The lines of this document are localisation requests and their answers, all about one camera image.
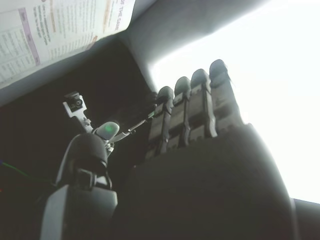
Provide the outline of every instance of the wire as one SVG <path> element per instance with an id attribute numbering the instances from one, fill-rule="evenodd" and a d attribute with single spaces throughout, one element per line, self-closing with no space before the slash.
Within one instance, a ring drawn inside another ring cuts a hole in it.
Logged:
<path id="1" fill-rule="evenodd" d="M 3 162 L 3 161 L 0 161 L 0 165 L 3 165 L 3 166 L 5 166 L 7 168 L 10 168 L 10 169 L 13 169 L 13 170 L 17 171 L 18 173 L 20 173 L 21 175 L 23 175 L 25 177 L 28 177 L 28 178 L 31 178 L 33 180 L 36 180 L 36 181 L 39 181 L 39 182 L 47 182 L 47 183 L 49 182 L 49 183 L 51 183 L 50 179 L 43 179 L 43 178 L 37 178 L 37 177 L 30 176 L 27 173 L 19 170 L 18 168 L 14 167 L 14 166 L 12 166 L 12 165 L 10 165 L 8 163 Z"/>

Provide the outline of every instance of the paper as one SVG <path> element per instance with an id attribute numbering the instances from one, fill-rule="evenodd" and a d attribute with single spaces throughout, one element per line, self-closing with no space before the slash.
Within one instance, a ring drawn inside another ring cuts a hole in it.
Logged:
<path id="1" fill-rule="evenodd" d="M 125 30 L 135 0 L 1 0 L 0 89 Z"/>

